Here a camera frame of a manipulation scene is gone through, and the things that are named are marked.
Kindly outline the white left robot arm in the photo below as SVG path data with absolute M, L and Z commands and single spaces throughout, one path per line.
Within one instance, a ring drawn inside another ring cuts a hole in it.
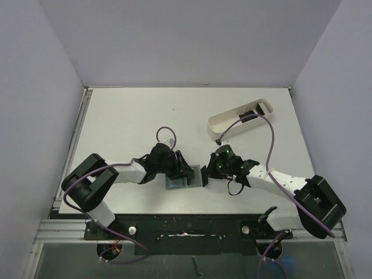
M 119 229 L 115 214 L 104 202 L 111 186 L 118 183 L 146 184 L 158 174 L 165 174 L 169 180 L 187 180 L 195 172 L 181 152 L 174 151 L 165 142 L 158 142 L 148 154 L 128 163 L 109 164 L 97 153 L 92 153 L 63 180 L 63 201 L 98 223 L 100 235 L 111 239 Z

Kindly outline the green card holder wallet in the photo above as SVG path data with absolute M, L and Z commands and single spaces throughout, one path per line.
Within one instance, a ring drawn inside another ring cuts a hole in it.
M 191 169 L 194 171 L 194 173 L 188 175 L 187 177 L 177 178 L 174 180 L 166 177 L 166 189 L 172 190 L 203 187 L 200 165 L 193 165 L 191 166 Z

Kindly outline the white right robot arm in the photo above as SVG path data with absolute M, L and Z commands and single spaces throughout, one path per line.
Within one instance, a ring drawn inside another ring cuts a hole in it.
M 346 214 L 346 207 L 322 176 L 295 177 L 267 170 L 255 160 L 243 160 L 229 145 L 220 146 L 203 168 L 208 180 L 228 180 L 242 187 L 265 190 L 295 204 L 294 208 L 272 206 L 259 223 L 262 236 L 271 238 L 282 230 L 304 229 L 318 239 L 331 237 L 331 231 Z

